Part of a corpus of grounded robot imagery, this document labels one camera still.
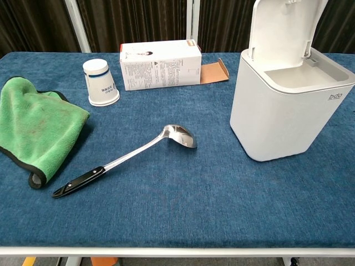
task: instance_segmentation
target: white box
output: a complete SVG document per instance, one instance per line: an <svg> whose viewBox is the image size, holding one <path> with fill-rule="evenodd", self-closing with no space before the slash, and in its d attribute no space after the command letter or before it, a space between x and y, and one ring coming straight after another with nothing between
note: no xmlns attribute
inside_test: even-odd
<svg viewBox="0 0 355 266"><path fill-rule="evenodd" d="M125 43L120 66L126 90L200 84L201 52L194 40Z"/></svg>
<svg viewBox="0 0 355 266"><path fill-rule="evenodd" d="M255 2L230 119L254 160L305 152L355 84L351 71L311 48L326 4Z"/></svg>

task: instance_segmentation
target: cardboard box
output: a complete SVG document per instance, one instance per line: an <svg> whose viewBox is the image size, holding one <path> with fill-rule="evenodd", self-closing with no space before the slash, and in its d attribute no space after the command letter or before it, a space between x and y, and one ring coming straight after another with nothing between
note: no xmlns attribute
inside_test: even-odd
<svg viewBox="0 0 355 266"><path fill-rule="evenodd" d="M229 79L221 59L201 66L194 40L125 43L120 47L125 90L206 84Z"/></svg>

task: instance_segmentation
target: brown cardboard flap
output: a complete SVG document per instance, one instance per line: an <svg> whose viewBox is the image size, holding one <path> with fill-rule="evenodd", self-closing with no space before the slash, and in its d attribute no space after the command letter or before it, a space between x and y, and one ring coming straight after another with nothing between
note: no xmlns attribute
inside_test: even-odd
<svg viewBox="0 0 355 266"><path fill-rule="evenodd" d="M218 62L201 66L200 84L223 80L229 80L229 73L222 59L218 58Z"/></svg>

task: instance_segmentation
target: orange object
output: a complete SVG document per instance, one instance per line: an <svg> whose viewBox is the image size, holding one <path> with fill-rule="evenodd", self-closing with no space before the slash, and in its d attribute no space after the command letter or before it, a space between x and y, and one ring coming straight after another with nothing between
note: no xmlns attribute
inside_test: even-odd
<svg viewBox="0 0 355 266"><path fill-rule="evenodd" d="M112 266L117 261L118 258L91 257L91 263L93 266Z"/></svg>
<svg viewBox="0 0 355 266"><path fill-rule="evenodd" d="M27 257L24 260L22 266L33 266L35 260L36 260L36 257Z"/></svg>

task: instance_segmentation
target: table edge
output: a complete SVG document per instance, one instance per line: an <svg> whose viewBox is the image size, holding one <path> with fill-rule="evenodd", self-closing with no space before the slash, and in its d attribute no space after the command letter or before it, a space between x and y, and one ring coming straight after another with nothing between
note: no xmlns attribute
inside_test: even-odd
<svg viewBox="0 0 355 266"><path fill-rule="evenodd" d="M355 257L355 248L0 247L0 257Z"/></svg>

